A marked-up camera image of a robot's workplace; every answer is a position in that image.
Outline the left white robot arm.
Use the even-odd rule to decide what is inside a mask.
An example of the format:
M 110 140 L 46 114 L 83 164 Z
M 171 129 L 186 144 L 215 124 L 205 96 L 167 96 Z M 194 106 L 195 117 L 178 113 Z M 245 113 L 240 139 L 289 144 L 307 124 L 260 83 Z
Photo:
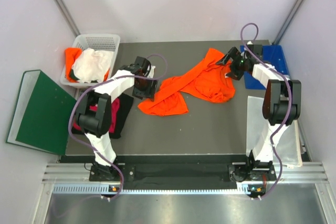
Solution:
M 109 136 L 112 103 L 129 88 L 133 89 L 134 97 L 153 100 L 157 86 L 157 80 L 153 79 L 154 69 L 146 59 L 123 66 L 113 77 L 82 96 L 76 107 L 75 122 L 95 154 L 90 179 L 112 181 L 121 177 L 118 166 L 113 164 L 117 155 Z

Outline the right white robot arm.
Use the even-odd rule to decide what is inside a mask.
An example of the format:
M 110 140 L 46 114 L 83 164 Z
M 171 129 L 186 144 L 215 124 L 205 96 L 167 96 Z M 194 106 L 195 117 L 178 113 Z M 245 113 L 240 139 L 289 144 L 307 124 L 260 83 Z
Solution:
M 217 65 L 230 63 L 226 77 L 240 80 L 245 72 L 257 79 L 266 89 L 262 114 L 266 125 L 255 147 L 250 151 L 244 165 L 232 165 L 231 179 L 246 180 L 274 179 L 273 158 L 280 138 L 295 120 L 301 110 L 301 82 L 290 80 L 268 62 L 262 61 L 253 51 L 262 52 L 262 45 L 248 45 L 244 52 L 232 47 Z

